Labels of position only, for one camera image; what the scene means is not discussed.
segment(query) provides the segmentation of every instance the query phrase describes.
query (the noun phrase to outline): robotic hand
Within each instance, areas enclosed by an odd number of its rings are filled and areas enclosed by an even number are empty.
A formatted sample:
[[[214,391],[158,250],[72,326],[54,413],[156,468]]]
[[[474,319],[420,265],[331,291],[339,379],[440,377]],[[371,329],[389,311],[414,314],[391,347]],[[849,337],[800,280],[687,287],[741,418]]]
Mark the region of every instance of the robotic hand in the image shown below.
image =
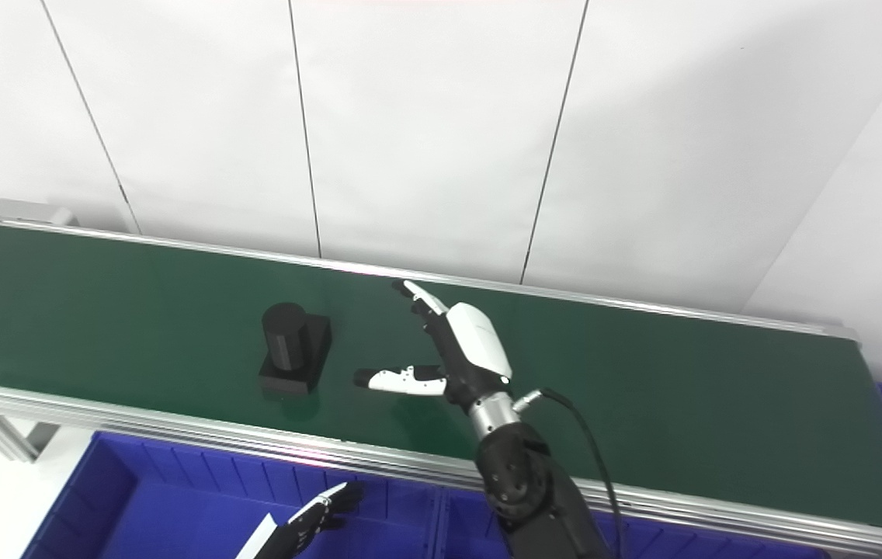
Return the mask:
[[[303,552],[314,537],[324,530],[336,530],[345,524],[335,514],[352,512],[364,493],[360,481],[337,484],[303,505],[285,524],[278,526],[258,550],[255,559],[290,559]]]
[[[441,396],[461,407],[479,438],[476,468],[488,505],[515,559],[607,559],[590,510],[571,477],[551,459],[547,443],[520,421],[540,393],[513,402],[511,367],[486,314],[459,302],[448,308],[410,280],[394,283],[413,300],[444,364],[360,369],[355,385],[417,396]]]

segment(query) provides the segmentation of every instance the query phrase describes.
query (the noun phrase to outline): black block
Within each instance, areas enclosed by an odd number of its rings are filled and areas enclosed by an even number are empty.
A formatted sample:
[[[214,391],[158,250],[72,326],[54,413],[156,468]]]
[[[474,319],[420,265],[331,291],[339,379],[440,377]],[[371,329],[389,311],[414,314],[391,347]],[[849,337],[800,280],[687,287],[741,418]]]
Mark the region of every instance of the black block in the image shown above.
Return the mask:
[[[271,307],[269,311],[277,307],[280,305]],[[296,318],[289,316],[285,321],[273,319],[269,311],[262,319],[269,351],[258,371],[261,387],[291,394],[309,394],[320,380],[327,352],[331,349],[331,321],[327,316],[304,314],[302,327],[294,336],[291,330],[295,329]]]

